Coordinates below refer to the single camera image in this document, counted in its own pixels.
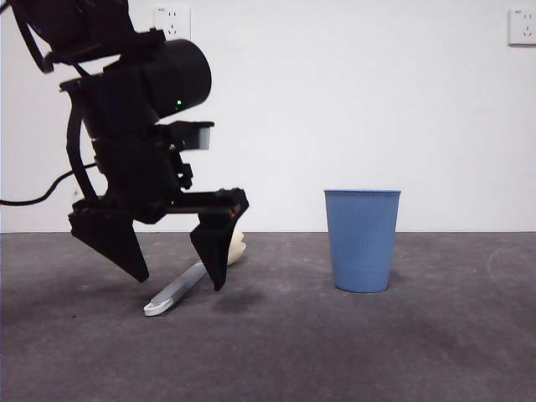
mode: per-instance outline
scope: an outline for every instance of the white wall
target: white wall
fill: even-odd
[[[136,28],[160,3],[131,0]],[[242,229],[325,230],[324,188],[402,188],[400,230],[536,230],[536,48],[506,45],[507,10],[535,1],[190,4],[214,88],[180,117],[217,126],[187,159],[195,190],[246,189]],[[27,198],[69,170],[74,74],[43,77],[10,12],[2,29],[2,195]],[[3,208],[3,231],[68,230],[74,189]]]

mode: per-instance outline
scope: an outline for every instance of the electrical outlet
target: electrical outlet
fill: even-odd
[[[508,22],[509,44],[536,44],[536,10],[510,10]]]
[[[161,29],[166,40],[192,40],[192,18],[190,6],[161,6],[154,10],[154,26]]]

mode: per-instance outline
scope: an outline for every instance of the dark gray floor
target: dark gray floor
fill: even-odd
[[[399,234],[376,295],[334,288],[325,234],[249,234],[219,294],[157,318],[196,255],[140,237],[143,285],[67,234],[2,236],[2,400],[536,400],[536,234]]]

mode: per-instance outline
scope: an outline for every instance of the blue cup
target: blue cup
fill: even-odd
[[[335,286],[387,290],[399,210],[399,190],[326,190]]]

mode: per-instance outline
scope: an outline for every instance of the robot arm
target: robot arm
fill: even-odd
[[[163,32],[137,33],[126,0],[10,0],[18,26],[37,66],[74,66],[81,77],[64,82],[72,110],[67,153],[85,198],[69,216],[74,237],[139,281],[148,270],[133,220],[155,224],[166,214],[198,214],[190,235],[217,291],[225,283],[229,244],[236,221],[248,209],[243,190],[187,193],[192,169],[181,152],[204,147],[210,122],[158,121],[203,103],[212,85],[203,53],[187,40],[166,42]],[[30,28],[51,51],[43,56]],[[79,63],[119,54],[98,75]],[[84,122],[95,162],[106,176],[97,195],[80,157]]]

